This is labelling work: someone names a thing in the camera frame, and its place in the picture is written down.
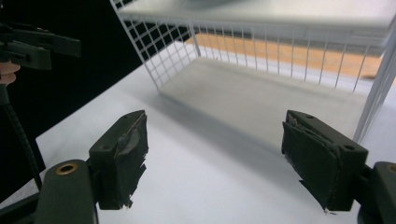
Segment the black cable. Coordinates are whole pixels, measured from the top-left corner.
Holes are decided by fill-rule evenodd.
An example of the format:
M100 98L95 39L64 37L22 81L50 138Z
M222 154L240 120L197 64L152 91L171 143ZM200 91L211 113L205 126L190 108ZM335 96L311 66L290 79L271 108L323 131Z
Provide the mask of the black cable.
M0 104L3 110L6 112L9 121L11 122L12 128L15 131L15 134L18 137L18 140L21 143L22 149L26 155L26 158L29 162L30 170L33 174L33 179L35 180L35 184L37 185L38 190L41 190L42 181L40 178L40 172L38 170L37 162L35 160L35 155L33 154L32 147L29 144L29 140L21 126L20 120L17 117L17 114L14 111L14 108L9 103L7 97L7 89L6 85L0 85Z

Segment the shelf top surface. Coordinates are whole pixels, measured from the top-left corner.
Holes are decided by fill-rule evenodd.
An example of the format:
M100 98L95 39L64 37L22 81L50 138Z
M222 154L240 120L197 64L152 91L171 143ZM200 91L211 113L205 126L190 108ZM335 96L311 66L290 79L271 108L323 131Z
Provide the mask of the shelf top surface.
M121 16L176 20L271 22L389 30L394 0L138 0Z

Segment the finger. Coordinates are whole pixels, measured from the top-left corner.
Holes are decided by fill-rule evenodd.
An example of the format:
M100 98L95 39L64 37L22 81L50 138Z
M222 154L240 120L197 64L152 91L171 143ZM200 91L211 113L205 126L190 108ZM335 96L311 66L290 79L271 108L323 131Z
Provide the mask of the finger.
M17 76L15 76L15 73L3 75L3 76L1 76L0 84L8 85L10 83L13 83L15 81L15 79L17 79Z
M21 69L20 65L12 63L11 61L8 61L6 63L0 63L0 74L1 75L15 73L15 72L18 72L20 69Z

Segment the wire rack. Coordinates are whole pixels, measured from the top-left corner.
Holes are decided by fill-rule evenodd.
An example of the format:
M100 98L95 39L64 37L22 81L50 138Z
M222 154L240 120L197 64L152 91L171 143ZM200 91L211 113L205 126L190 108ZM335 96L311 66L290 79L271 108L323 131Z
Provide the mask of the wire rack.
M136 1L110 2L119 12ZM157 89L204 57L367 95L356 141L363 138L396 74L395 29L384 36L340 27L119 18Z

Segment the human hand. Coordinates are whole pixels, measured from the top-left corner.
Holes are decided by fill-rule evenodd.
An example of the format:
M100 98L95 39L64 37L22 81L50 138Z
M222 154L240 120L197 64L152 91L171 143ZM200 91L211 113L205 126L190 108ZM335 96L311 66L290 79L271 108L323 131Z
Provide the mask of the human hand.
M20 69L21 67L19 65L11 63L11 61L0 63L0 84L8 85L13 83L17 78L15 72L18 72Z

